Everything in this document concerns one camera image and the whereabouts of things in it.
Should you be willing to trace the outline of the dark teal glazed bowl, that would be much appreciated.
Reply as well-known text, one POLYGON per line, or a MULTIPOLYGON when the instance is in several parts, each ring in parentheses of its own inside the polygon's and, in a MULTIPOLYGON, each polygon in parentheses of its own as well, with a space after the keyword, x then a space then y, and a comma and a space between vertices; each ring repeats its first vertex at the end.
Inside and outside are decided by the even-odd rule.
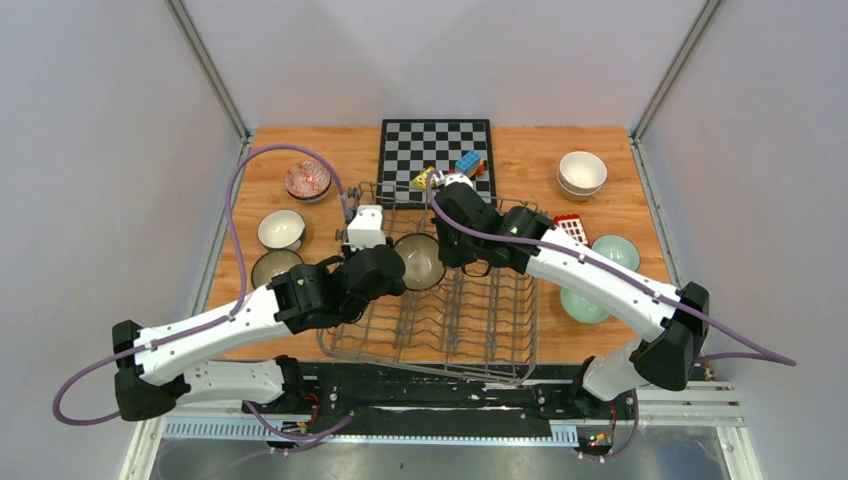
POLYGON ((252 287, 258 289, 272 278, 282 275, 296 265, 303 264, 302 257, 287 249, 268 251, 254 264, 250 274, 252 287))

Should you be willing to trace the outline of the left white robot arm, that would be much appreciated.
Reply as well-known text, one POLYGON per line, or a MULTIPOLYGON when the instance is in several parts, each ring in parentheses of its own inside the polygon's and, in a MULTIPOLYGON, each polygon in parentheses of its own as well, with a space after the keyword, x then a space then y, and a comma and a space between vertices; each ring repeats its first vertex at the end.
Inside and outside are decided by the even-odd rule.
POLYGON ((178 405, 236 400, 293 413, 307 392, 299 363, 288 355, 258 362, 221 355, 267 339, 358 321, 370 303, 406 290, 401 256, 387 245, 349 258, 298 264, 223 307, 176 323, 143 328, 126 320, 112 329, 114 376, 125 421, 162 416, 178 405))

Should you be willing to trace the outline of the black patterned bowl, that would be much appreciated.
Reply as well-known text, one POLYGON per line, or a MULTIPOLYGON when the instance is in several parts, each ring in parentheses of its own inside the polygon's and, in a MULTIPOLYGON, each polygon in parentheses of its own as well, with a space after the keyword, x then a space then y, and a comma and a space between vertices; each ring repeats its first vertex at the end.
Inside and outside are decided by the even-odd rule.
POLYGON ((408 290, 428 290, 443 280, 446 268, 439 258, 439 242, 434 237, 409 234, 395 243, 394 250, 403 260, 402 279, 408 290))

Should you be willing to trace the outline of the blue zigzag bowl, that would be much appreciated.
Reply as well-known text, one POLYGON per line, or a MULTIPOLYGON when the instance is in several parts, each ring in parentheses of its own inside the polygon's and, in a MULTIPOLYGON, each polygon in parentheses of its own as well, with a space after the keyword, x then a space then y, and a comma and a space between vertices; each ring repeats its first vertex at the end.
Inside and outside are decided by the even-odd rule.
POLYGON ((284 185, 287 192, 299 196, 313 196, 328 191, 332 185, 330 172, 316 160, 301 161, 286 172, 284 185))

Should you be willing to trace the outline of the mint green bowl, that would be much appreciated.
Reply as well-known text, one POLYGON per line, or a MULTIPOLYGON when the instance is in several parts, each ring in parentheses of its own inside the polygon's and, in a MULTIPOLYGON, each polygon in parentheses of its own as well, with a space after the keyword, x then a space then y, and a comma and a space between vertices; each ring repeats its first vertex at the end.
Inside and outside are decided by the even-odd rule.
POLYGON ((579 323, 599 324, 610 316, 604 309, 565 288, 560 290, 560 301, 565 312, 579 323))

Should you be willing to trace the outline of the teal white dotted bowl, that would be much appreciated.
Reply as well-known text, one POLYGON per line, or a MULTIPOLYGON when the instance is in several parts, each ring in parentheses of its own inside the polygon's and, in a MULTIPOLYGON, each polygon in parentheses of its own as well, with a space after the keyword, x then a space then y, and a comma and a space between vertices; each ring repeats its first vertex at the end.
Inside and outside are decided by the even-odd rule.
POLYGON ((303 217, 293 210, 276 210, 259 223, 257 237, 268 250, 298 251, 306 236, 303 217))

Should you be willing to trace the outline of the light blue striped bowl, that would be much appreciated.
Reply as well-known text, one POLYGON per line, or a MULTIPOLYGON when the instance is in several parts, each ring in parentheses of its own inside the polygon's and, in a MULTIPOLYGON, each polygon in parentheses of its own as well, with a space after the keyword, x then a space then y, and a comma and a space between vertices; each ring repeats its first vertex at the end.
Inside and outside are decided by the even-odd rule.
POLYGON ((637 247, 620 235, 598 237, 592 244, 592 250, 631 271, 637 271, 641 264, 637 247))

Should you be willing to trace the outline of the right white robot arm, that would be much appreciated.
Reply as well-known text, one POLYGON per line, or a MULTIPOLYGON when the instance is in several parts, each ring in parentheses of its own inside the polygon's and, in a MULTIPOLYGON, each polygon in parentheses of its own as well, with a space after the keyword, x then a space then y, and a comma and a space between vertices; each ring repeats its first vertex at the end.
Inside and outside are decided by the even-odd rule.
POLYGON ((619 394, 654 385, 686 388, 708 331, 699 319, 701 287, 683 289, 630 271, 580 244, 547 216, 519 205, 500 213, 469 185, 453 182, 430 192, 444 263, 478 260, 551 282, 601 307, 626 324, 636 340, 584 363, 571 403, 596 417, 619 394))

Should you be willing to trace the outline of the beige floral bowl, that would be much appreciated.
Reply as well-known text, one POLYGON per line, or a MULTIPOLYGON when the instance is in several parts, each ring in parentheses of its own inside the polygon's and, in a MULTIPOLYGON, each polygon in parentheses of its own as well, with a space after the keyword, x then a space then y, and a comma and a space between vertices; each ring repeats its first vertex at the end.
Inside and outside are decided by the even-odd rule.
POLYGON ((588 193, 580 193, 571 190, 560 178, 557 178, 557 183, 561 195, 567 200, 576 203, 586 202, 589 198, 591 198, 593 195, 595 195, 601 190, 601 188, 598 187, 593 190, 590 190, 588 193))

